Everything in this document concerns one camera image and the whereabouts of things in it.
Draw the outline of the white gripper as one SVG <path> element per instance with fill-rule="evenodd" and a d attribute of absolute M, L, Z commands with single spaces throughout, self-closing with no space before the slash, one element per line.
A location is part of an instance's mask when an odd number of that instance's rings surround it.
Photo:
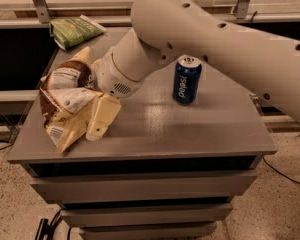
<path fill-rule="evenodd" d="M 130 97 L 143 84 L 143 82 L 128 79 L 120 72 L 114 62 L 113 51 L 114 48 L 111 47 L 101 59 L 93 63 L 94 85 L 106 94 L 93 102 L 86 132 L 86 139 L 89 141 L 101 139 L 117 117 L 121 109 L 121 102 L 118 98 Z"/>

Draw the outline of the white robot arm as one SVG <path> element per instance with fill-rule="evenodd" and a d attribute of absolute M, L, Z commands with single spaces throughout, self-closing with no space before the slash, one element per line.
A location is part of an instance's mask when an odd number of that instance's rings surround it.
<path fill-rule="evenodd" d="M 134 0 L 131 23 L 94 64 L 102 92 L 129 97 L 152 72 L 190 55 L 300 123 L 300 40 L 225 22 L 191 0 Z"/>

